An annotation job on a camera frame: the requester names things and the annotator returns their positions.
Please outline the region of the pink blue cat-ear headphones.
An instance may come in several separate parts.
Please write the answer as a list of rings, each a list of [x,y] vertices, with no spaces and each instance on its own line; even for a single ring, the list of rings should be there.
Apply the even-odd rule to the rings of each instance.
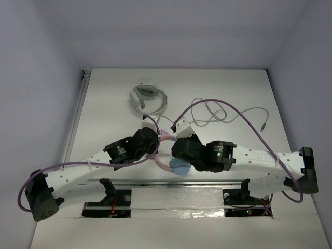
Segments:
[[[162,129],[160,135],[160,141],[176,142],[177,138],[175,136],[170,135],[169,133],[167,133],[165,130]],[[189,163],[174,157],[172,157],[168,165],[162,163],[157,155],[151,157],[151,160],[162,170],[173,173],[178,176],[186,175],[187,173],[189,173],[191,168],[191,165]]]

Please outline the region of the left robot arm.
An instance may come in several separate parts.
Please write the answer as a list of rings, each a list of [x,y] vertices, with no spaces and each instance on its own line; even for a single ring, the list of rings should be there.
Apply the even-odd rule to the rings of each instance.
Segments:
[[[160,130],[144,127],[133,136],[113,142],[83,162],[67,162],[34,171],[20,193],[24,193],[29,212],[36,222],[53,216],[68,203],[74,187],[104,174],[108,169],[139,165],[150,159],[160,145]]]

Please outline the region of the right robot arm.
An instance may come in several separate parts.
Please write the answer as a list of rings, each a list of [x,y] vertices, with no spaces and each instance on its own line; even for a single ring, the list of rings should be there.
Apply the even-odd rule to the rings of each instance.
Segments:
[[[197,171],[219,173],[222,171],[255,171],[262,178],[247,177],[241,183],[240,199],[253,203],[267,195],[286,190],[313,195],[318,193],[313,150],[302,147],[292,153],[255,150],[226,141],[212,141],[203,145],[194,134],[178,138],[171,148],[174,158],[185,161]]]

